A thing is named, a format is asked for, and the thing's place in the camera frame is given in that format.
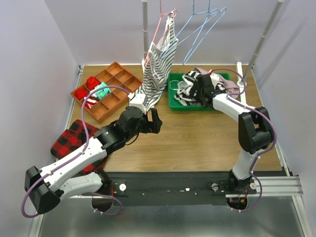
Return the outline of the wide-striped black white tank top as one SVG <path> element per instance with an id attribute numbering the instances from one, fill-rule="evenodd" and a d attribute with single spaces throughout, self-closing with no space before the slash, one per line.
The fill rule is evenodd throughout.
<path id="1" fill-rule="evenodd" d="M 196 78 L 200 75 L 203 75 L 198 71 L 190 71 L 182 75 L 182 81 L 177 83 L 178 88 L 174 99 L 177 100 L 182 106 L 201 106 L 195 99 L 197 90 L 194 85 Z"/>

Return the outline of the light blue wire hanger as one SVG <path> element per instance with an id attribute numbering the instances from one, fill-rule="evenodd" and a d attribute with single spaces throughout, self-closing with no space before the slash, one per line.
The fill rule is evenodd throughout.
<path id="1" fill-rule="evenodd" d="M 225 16 L 227 12 L 227 8 L 214 8 L 210 9 L 210 4 L 206 11 L 203 12 L 196 12 L 195 3 L 193 3 L 193 10 L 192 14 L 185 23 L 185 25 L 181 28 L 177 36 L 180 36 L 180 33 L 191 23 L 192 19 L 196 16 L 206 16 L 204 21 L 200 26 L 194 29 L 191 33 L 187 36 L 183 37 L 179 44 L 184 43 L 185 41 L 189 40 L 190 38 L 194 37 L 190 48 L 188 49 L 184 59 L 182 61 L 183 65 L 186 65 L 193 54 L 197 51 L 199 46 L 202 44 L 204 39 L 209 35 L 209 33 L 214 29 L 214 27 L 218 24 L 218 22 Z"/>

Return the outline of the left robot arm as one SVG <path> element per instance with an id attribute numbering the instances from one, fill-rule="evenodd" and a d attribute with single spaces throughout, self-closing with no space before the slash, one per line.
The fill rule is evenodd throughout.
<path id="1" fill-rule="evenodd" d="M 100 128 L 92 137 L 86 136 L 86 142 L 61 160 L 41 169 L 35 166 L 25 173 L 24 189 L 26 194 L 21 205 L 24 217 L 25 202 L 30 199 L 35 216 L 48 213 L 63 199 L 84 193 L 104 195 L 109 191 L 110 181 L 104 172 L 93 171 L 90 174 L 75 177 L 79 171 L 90 164 L 107 157 L 126 146 L 139 133 L 160 132 L 162 121 L 155 108 L 150 109 L 152 120 L 147 113 L 135 106 L 128 106 L 116 121 Z"/>

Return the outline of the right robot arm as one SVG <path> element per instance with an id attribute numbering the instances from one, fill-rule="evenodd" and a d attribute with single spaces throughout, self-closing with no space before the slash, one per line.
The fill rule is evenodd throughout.
<path id="1" fill-rule="evenodd" d="M 225 113 L 238 123 L 238 142 L 241 151 L 227 181 L 228 190 L 237 194 L 250 185 L 253 169 L 259 157 L 272 148 L 270 144 L 276 143 L 268 110 L 264 107 L 250 107 L 216 89 L 210 74 L 198 76 L 195 88 L 196 100 L 199 103 Z"/>

